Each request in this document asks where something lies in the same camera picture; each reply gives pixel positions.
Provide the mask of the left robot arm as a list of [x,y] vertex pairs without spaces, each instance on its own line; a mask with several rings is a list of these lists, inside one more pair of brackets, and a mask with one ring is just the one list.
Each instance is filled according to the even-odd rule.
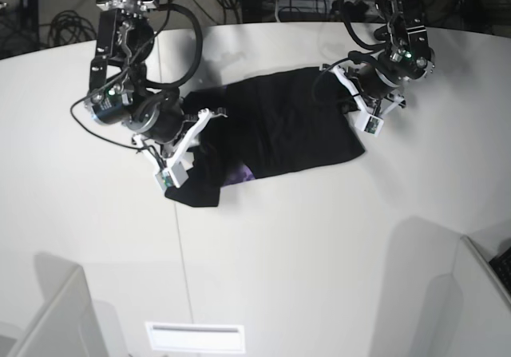
[[367,112],[382,118],[394,109],[406,108],[401,91],[409,81],[422,80],[435,67],[428,42],[422,0],[374,0],[383,26],[374,31],[376,43],[363,41],[351,24],[345,0],[338,0],[339,15],[351,39],[363,51],[351,51],[321,70],[311,96],[319,102],[319,83],[336,69],[354,86],[341,98],[350,112]]

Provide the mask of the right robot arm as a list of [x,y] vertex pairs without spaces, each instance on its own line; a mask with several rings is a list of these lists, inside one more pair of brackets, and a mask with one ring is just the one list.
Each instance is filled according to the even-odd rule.
[[[185,153],[202,128],[200,123],[226,117],[224,108],[204,108],[187,114],[180,87],[199,69],[204,35],[195,14],[173,0],[97,0],[100,19],[95,54],[89,67],[89,91],[80,103],[99,125],[123,124],[133,133],[127,147],[145,152],[159,170],[177,153]],[[189,69],[175,81],[151,81],[146,60],[162,29],[149,22],[150,12],[185,16],[196,43]]]

